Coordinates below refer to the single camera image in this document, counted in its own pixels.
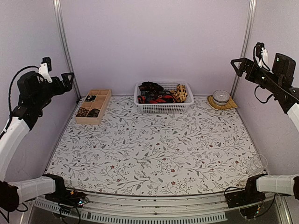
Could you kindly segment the white plastic basket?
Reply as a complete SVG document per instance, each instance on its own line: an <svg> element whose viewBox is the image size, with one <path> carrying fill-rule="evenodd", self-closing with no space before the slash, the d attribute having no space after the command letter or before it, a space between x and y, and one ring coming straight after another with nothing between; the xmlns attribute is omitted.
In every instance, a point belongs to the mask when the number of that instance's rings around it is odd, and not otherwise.
<svg viewBox="0 0 299 224"><path fill-rule="evenodd" d="M140 113L185 113L193 103L186 82L147 81L135 85L134 104Z"/></svg>

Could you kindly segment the aluminium frame post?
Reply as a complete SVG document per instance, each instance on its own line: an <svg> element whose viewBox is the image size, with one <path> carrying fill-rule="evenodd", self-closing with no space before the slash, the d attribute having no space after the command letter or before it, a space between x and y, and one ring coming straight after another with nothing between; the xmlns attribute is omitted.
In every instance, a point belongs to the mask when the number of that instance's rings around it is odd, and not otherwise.
<svg viewBox="0 0 299 224"><path fill-rule="evenodd" d="M72 64L72 60L71 60L71 55L70 55L69 46L67 43L66 32L65 32L65 27L64 27L61 1L53 0L53 6L54 6L54 13L55 13L55 18L56 18L56 22L57 22L58 33L59 33L66 65L67 65L69 72L74 73L74 68L73 68L73 64Z"/></svg>
<svg viewBox="0 0 299 224"><path fill-rule="evenodd" d="M242 44L240 58L245 57L247 50L248 50L248 44L249 44L249 40L250 40L250 36L251 36L253 24L254 24L256 2L257 2L257 0L249 1L249 8L248 8L247 20L246 20L246 26L245 26L245 34L244 34L244 38L243 38L243 44ZM233 85L232 85L232 89L231 89L231 93L230 93L232 99L234 99L236 96L239 81L240 81L240 77L236 74L234 77L234 81L233 81Z"/></svg>

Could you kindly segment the rolled dark tie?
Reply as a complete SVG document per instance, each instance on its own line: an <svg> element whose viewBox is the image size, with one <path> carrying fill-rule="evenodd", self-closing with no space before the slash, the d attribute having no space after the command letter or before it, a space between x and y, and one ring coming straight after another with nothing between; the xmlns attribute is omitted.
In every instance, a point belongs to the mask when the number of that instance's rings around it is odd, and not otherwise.
<svg viewBox="0 0 299 224"><path fill-rule="evenodd" d="M93 108L89 111L89 113L87 114L87 117L96 118L96 117L98 117L99 113L100 113L99 109Z"/></svg>

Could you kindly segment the floral tablecloth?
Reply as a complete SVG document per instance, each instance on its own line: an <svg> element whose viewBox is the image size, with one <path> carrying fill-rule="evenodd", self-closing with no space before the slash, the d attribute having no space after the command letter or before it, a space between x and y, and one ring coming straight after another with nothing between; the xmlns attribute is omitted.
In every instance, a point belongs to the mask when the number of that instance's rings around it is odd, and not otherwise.
<svg viewBox="0 0 299 224"><path fill-rule="evenodd" d="M242 188L256 150L236 110L195 97L182 114L142 114L112 97L98 126L68 124L46 169L71 189L183 196Z"/></svg>

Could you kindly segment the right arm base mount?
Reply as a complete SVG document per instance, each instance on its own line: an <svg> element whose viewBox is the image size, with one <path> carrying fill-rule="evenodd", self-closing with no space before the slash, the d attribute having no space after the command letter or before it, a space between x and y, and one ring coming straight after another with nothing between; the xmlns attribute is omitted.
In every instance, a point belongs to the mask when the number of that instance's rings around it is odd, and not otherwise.
<svg viewBox="0 0 299 224"><path fill-rule="evenodd" d="M265 194L256 189L241 189L237 187L226 188L224 197L229 208L263 202L266 199Z"/></svg>

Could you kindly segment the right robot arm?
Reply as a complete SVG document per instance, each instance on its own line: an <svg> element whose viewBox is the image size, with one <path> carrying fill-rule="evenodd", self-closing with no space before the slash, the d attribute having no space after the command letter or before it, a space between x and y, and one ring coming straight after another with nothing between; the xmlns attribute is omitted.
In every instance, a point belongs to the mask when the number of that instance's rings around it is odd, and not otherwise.
<svg viewBox="0 0 299 224"><path fill-rule="evenodd" d="M258 87L268 90L278 101L283 112L287 114L296 128L299 127L299 89L292 86L296 62L289 56L276 53L271 71L260 67L258 63L238 58L231 60L230 64L241 77L257 84ZM242 200L252 203L261 193L271 192L284 196L299 198L299 175L256 175L249 177Z"/></svg>

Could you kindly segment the front aluminium rail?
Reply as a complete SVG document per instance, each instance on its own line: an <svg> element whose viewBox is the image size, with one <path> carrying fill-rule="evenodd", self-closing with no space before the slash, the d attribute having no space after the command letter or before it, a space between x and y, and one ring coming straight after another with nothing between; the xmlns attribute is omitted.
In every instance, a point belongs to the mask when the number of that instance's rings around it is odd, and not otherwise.
<svg viewBox="0 0 299 224"><path fill-rule="evenodd" d="M293 224L285 197L266 194L263 202L230 208L226 194L121 196L87 194L82 208L65 211L39 197L29 202L21 224Z"/></svg>

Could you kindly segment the rolled brown patterned tie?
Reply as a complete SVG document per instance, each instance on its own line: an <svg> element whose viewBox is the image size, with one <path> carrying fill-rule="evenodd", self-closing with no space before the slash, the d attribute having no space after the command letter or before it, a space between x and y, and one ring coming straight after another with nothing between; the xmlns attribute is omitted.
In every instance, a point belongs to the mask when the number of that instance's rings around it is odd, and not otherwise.
<svg viewBox="0 0 299 224"><path fill-rule="evenodd" d="M86 117L88 113L89 113L89 109L80 107L76 114L76 117Z"/></svg>

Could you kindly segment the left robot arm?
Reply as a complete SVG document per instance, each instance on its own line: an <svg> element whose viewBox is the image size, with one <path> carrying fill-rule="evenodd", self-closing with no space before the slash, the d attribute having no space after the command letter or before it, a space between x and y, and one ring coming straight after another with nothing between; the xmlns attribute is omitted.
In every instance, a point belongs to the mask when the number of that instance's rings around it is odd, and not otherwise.
<svg viewBox="0 0 299 224"><path fill-rule="evenodd" d="M62 95L72 89L74 74L64 73L61 77L50 77L51 67L46 63L22 68L13 77L19 89L18 105L9 105L9 118L0 133L0 207L7 211L17 210L25 201L42 195L51 195L60 203L69 199L70 191L62 177L43 175L36 179L6 182L6 172L23 138L33 129L42 117L43 109L54 96Z"/></svg>

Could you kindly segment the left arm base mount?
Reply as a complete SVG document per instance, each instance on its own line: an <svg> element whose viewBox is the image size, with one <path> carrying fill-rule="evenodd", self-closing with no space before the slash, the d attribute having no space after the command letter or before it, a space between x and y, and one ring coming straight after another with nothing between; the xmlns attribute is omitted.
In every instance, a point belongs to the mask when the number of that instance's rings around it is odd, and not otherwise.
<svg viewBox="0 0 299 224"><path fill-rule="evenodd" d="M82 208L89 202L87 195L76 190L68 190L64 186L56 187L54 193L46 194L45 199L71 207Z"/></svg>

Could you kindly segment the dark floral tie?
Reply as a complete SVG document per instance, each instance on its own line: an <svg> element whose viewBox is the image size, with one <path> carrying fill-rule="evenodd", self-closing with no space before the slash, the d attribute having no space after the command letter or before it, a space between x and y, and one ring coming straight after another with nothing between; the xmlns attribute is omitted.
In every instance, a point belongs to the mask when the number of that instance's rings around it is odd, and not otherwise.
<svg viewBox="0 0 299 224"><path fill-rule="evenodd" d="M161 92L143 92L143 91L141 92L141 96L146 96L146 97L159 97L159 96L165 96L165 95L173 96L170 93L170 91L166 91L166 90L163 90Z"/></svg>

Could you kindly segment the dark patterned tie in basket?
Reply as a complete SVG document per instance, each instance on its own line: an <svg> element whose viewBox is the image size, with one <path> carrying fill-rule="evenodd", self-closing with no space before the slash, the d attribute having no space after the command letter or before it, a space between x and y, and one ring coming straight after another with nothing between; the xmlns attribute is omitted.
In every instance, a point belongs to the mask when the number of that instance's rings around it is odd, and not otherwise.
<svg viewBox="0 0 299 224"><path fill-rule="evenodd" d="M161 92L164 90L162 86L154 82L142 82L138 88L143 92Z"/></svg>

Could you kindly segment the ceramic bowl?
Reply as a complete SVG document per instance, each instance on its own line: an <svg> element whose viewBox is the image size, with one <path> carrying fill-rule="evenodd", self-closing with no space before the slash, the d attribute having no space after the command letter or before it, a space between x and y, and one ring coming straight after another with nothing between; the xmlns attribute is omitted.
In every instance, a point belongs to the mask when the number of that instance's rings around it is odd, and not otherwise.
<svg viewBox="0 0 299 224"><path fill-rule="evenodd" d="M230 94L225 90L216 90L212 94L213 101L219 105L224 106L228 103L230 99Z"/></svg>

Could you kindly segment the wooden compartment box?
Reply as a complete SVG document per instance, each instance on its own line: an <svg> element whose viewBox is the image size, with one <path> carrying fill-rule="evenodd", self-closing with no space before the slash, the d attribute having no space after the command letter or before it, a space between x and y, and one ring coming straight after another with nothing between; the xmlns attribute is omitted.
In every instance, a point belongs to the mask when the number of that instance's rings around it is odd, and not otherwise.
<svg viewBox="0 0 299 224"><path fill-rule="evenodd" d="M80 107L89 109L89 111L93 108L97 108L100 110L100 113L96 118L75 116L76 123L80 125L99 125L112 96L112 91L110 89L93 89L90 90L87 95L96 95L97 97L94 102L85 102L84 99Z"/></svg>

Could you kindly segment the left aluminium frame post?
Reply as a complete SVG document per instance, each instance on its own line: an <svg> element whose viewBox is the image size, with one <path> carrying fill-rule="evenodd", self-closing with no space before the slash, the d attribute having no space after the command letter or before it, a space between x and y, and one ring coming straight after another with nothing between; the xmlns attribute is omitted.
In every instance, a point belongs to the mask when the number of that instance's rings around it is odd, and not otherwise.
<svg viewBox="0 0 299 224"><path fill-rule="evenodd" d="M66 65L67 65L69 72L74 73L74 68L73 68L73 64L72 64L72 60L71 60L71 55L70 55L69 46L67 43L66 32L65 32L65 27L64 27L61 1L53 0L53 6L54 6L54 13L55 13L55 18L56 18L56 22L57 22L58 33L59 33Z"/></svg>

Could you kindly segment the red black tie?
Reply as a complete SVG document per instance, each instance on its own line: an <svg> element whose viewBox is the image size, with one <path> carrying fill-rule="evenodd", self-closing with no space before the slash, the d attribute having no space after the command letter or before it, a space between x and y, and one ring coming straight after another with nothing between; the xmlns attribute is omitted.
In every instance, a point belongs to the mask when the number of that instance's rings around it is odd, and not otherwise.
<svg viewBox="0 0 299 224"><path fill-rule="evenodd" d="M146 96L137 96L138 103L140 104L167 104L167 103L176 103L176 100L171 95L159 96L159 97L146 97Z"/></svg>

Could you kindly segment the right aluminium frame post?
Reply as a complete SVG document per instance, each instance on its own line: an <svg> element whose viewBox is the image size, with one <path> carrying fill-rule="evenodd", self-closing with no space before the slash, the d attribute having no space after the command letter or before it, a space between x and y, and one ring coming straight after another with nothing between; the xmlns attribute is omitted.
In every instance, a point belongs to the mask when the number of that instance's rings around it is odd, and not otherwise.
<svg viewBox="0 0 299 224"><path fill-rule="evenodd" d="M257 0L249 1L249 8L248 8L247 20L246 20L246 26L245 26L245 34L244 34L244 38L243 38L243 44L242 44L240 58L245 57L247 50L248 50L248 44L249 44L249 40L250 40L250 36L251 36L253 24L254 24L256 2L257 2ZM240 81L240 77L236 74L234 77L234 81L233 81L233 85L232 85L232 89L231 89L231 93L230 93L232 99L234 99L236 96L239 81Z"/></svg>

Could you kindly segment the rolled tie with white dots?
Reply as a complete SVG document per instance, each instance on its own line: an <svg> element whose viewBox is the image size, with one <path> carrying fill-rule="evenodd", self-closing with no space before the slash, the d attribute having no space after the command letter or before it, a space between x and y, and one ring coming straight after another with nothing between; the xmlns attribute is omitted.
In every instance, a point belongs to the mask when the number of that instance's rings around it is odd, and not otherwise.
<svg viewBox="0 0 299 224"><path fill-rule="evenodd" d="M94 102L96 97L96 95L87 95L85 98L85 102Z"/></svg>

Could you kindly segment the yellow spotted tie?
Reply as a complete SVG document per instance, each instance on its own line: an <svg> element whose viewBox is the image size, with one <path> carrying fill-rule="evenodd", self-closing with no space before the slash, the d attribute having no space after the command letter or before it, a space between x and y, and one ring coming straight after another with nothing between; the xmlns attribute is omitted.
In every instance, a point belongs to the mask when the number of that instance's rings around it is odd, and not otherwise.
<svg viewBox="0 0 299 224"><path fill-rule="evenodd" d="M186 86L178 84L175 90L170 90L170 93L174 96L177 103L184 103L187 99Z"/></svg>

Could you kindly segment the bamboo coaster mat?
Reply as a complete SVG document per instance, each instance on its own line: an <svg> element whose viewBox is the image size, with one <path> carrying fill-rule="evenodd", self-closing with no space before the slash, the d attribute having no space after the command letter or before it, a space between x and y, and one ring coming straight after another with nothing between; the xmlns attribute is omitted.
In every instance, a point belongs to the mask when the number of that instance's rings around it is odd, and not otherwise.
<svg viewBox="0 0 299 224"><path fill-rule="evenodd" d="M207 97L208 104L217 111L227 111L238 108L238 105L234 102L234 100L230 97L228 102L226 103L219 103L214 101L212 95Z"/></svg>

